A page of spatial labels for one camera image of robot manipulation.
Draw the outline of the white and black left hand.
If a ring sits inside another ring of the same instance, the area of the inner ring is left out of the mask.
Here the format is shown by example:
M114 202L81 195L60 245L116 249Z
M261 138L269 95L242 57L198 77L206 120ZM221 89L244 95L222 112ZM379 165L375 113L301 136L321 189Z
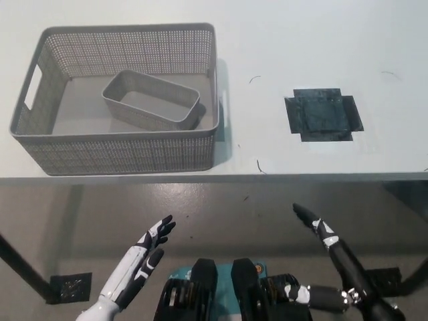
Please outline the white and black left hand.
M168 234L176 223L169 215L154 224L125 253L116 266L100 295L124 310L142 289L164 255L159 245L168 241Z

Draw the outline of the black and white right hand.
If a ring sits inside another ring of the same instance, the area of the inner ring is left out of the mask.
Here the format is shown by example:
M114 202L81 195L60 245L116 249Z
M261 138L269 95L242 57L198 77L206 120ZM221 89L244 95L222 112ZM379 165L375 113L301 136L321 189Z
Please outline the black and white right hand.
M343 289L354 302L368 305L381 300L381 295L366 270L339 234L325 220L304 206L294 203L292 208L300 221L321 241L340 275Z

